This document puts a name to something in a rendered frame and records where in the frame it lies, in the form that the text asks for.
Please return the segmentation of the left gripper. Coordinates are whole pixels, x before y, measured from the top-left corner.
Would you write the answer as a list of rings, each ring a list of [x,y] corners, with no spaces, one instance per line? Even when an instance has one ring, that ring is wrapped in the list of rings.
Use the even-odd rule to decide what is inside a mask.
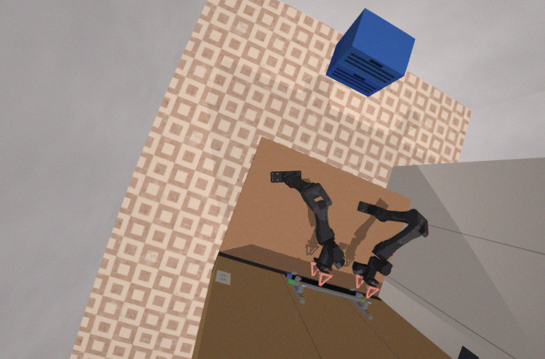
[[[375,269],[374,269],[375,270]],[[367,278],[365,275],[363,275],[362,273],[361,274],[356,274],[355,275],[355,278],[356,278],[356,288],[359,288],[362,283],[365,281],[367,283],[367,288],[366,288],[366,298],[369,298],[371,297],[374,293],[376,293],[377,291],[379,291],[379,288],[376,287],[376,285],[373,285],[372,282],[375,282],[375,284],[378,284],[378,281],[375,280],[375,275],[376,275],[377,271],[375,270],[375,274],[373,276],[372,279],[370,278]],[[358,284],[358,278],[362,278],[360,283]],[[374,289],[373,289],[374,288]],[[370,289],[373,289],[373,291],[369,294],[369,291]]]

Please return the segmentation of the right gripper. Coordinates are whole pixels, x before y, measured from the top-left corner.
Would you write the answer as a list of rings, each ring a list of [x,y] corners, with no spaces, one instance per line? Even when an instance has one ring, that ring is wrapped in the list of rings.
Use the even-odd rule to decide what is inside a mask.
[[[324,269],[328,269],[329,271],[332,271],[332,268],[330,266],[326,266],[326,263],[327,263],[327,260],[328,260],[329,256],[330,256],[329,254],[326,254],[326,253],[321,251],[321,253],[319,255],[319,258],[314,257],[313,258],[314,261],[310,260],[311,275],[314,276],[317,273],[317,271],[320,270],[319,271],[319,280],[318,280],[319,286],[322,286],[327,280],[329,280],[333,276],[328,271],[324,271]],[[313,265],[315,265],[317,267],[314,272],[313,272]],[[322,279],[323,275],[325,275],[327,277],[321,282],[321,279]]]

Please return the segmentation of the large brown wooden panel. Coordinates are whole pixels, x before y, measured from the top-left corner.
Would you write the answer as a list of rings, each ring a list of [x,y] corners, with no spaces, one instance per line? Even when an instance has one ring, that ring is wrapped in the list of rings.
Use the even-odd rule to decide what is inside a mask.
[[[379,297],[359,292],[372,320],[305,287],[301,304],[286,273],[219,252],[191,359],[452,359]]]

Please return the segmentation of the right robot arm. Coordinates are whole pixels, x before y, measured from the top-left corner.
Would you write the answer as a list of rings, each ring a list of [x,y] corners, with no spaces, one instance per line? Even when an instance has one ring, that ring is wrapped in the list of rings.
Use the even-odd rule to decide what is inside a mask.
[[[288,187],[295,188],[301,193],[304,202],[315,213],[315,234],[318,243],[323,246],[322,251],[330,255],[326,266],[332,267],[334,264],[338,269],[343,267],[345,263],[343,259],[344,252],[335,243],[335,234],[328,224],[327,211],[328,207],[332,205],[332,201],[321,184],[303,181],[301,171],[272,171],[271,182],[284,182]],[[323,200],[316,202],[314,199],[317,197],[322,197]]]

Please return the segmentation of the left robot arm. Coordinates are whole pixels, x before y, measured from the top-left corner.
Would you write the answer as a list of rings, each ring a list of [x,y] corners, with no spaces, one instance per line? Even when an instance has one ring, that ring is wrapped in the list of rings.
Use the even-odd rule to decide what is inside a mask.
[[[395,253],[395,251],[397,251],[401,246],[407,244],[409,241],[417,237],[428,236],[428,221],[416,209],[410,209],[406,212],[390,211],[379,206],[376,207],[369,203],[360,201],[357,211],[373,215],[382,222],[397,221],[406,223],[408,226],[392,238],[376,244],[372,253],[377,257],[370,256],[367,264],[372,269],[370,269],[366,264],[354,261],[352,266],[354,274],[362,273],[367,278],[372,279],[375,274],[375,270],[377,270],[383,276],[389,275],[393,265],[387,260],[393,255],[393,253]]]

